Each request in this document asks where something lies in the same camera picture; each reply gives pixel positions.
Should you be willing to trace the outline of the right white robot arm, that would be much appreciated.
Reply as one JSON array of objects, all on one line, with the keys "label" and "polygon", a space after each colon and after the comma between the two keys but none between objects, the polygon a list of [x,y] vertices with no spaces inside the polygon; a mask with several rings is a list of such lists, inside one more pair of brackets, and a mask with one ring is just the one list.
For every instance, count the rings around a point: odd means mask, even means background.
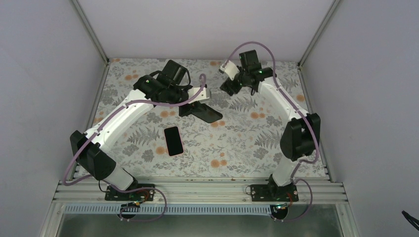
[{"label": "right white robot arm", "polygon": [[220,89],[232,96],[242,88],[249,87],[260,93],[272,105],[277,106],[280,118],[287,124],[279,142],[284,158],[276,170],[269,176],[266,187],[268,196],[280,201],[291,193],[293,178],[306,157],[319,151],[319,134],[321,119],[318,114],[310,114],[303,109],[280,85],[273,68],[263,68],[255,50],[239,55],[241,66],[226,60],[220,71],[228,78]]}]

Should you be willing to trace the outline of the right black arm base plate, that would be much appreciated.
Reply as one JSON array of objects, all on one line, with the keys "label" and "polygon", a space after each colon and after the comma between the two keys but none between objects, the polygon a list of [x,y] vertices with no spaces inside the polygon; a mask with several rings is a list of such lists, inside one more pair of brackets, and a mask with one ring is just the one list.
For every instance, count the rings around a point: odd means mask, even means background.
[{"label": "right black arm base plate", "polygon": [[251,196],[253,202],[299,201],[298,191],[293,183],[286,186],[252,184],[246,187],[245,192]]}]

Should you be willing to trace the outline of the black phone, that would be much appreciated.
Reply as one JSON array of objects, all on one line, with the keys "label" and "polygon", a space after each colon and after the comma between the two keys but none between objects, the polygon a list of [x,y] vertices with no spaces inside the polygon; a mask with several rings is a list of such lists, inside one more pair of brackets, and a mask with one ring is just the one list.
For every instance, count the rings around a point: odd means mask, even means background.
[{"label": "black phone", "polygon": [[206,123],[214,123],[223,118],[223,115],[220,112],[199,101],[192,104],[192,115]]}]

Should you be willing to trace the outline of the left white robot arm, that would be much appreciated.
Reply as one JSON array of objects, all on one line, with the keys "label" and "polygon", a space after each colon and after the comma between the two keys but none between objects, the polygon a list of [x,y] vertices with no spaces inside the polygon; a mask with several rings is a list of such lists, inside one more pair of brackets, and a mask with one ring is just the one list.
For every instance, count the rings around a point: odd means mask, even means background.
[{"label": "left white robot arm", "polygon": [[66,172],[78,163],[88,172],[87,177],[109,184],[124,199],[130,200],[137,195],[136,179],[108,156],[108,150],[135,121],[155,106],[184,106],[203,99],[202,92],[206,89],[205,74],[200,74],[201,84],[193,95],[177,84],[158,80],[154,75],[140,77],[126,98],[97,125],[83,133],[76,130],[70,136],[73,158]]}]

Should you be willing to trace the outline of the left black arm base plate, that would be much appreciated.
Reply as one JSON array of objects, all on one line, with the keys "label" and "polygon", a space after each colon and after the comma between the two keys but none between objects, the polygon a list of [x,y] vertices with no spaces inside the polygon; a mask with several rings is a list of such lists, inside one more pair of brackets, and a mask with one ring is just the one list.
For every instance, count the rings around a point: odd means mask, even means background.
[{"label": "left black arm base plate", "polygon": [[144,188],[140,191],[129,192],[129,193],[121,193],[114,188],[108,186],[104,199],[106,201],[136,201],[136,202],[143,202],[143,201],[153,201],[154,198],[154,190],[150,188],[154,188],[154,184],[137,184],[136,186],[130,187],[130,190]]}]

